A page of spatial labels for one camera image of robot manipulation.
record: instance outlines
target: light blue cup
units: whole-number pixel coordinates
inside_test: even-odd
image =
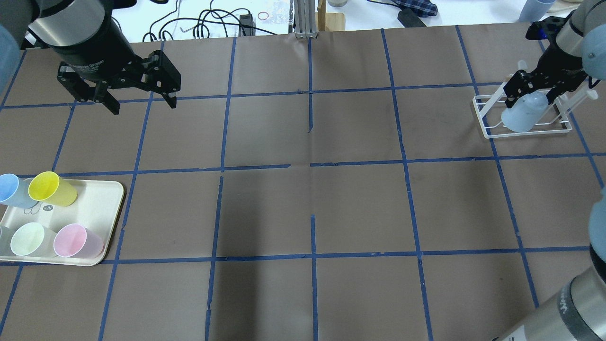
[[[15,174],[0,175],[0,204],[19,208],[31,208],[38,202],[27,193],[29,183]]]
[[[556,0],[526,0],[518,22],[535,22],[541,20]]]

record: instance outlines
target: white tray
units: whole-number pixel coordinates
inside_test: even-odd
[[[70,206],[60,207],[43,202],[39,202],[31,209],[9,206],[0,221],[0,225],[17,230],[24,224],[35,221],[58,232],[65,225],[78,223],[103,239],[103,251],[97,257],[91,259],[0,255],[0,260],[92,266],[105,258],[109,241],[116,226],[118,212],[120,212],[122,206],[124,187],[116,181],[71,179],[67,179],[67,181],[78,191],[78,198]]]

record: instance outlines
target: blue plaid fabric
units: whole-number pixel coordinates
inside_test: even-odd
[[[438,14],[438,7],[431,3],[429,0],[391,0],[396,5],[401,7],[410,8],[416,15],[421,18],[428,16],[436,16]]]

